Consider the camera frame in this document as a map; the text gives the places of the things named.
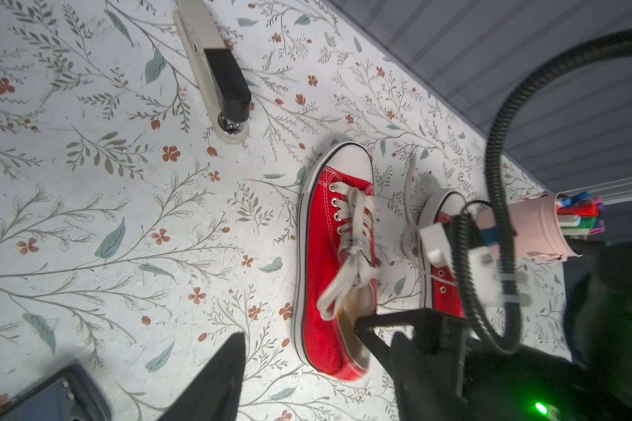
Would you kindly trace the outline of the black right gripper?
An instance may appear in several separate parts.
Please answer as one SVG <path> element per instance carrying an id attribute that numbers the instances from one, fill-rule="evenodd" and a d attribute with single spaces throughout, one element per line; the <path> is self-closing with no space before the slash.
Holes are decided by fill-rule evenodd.
<path id="1" fill-rule="evenodd" d="M 584 361 L 531 347 L 501 356 L 470 337 L 463 319 L 432 309 L 373 314 L 355 334 L 389 368 L 402 420 L 632 420 L 632 318 Z M 379 333 L 395 334 L 391 345 Z"/>

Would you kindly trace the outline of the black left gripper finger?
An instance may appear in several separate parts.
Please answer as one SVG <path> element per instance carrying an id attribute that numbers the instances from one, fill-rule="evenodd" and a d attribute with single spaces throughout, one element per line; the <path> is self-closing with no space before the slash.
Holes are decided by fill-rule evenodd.
<path id="1" fill-rule="evenodd" d="M 246 357 L 243 333 L 232 334 L 160 421 L 235 421 Z"/>

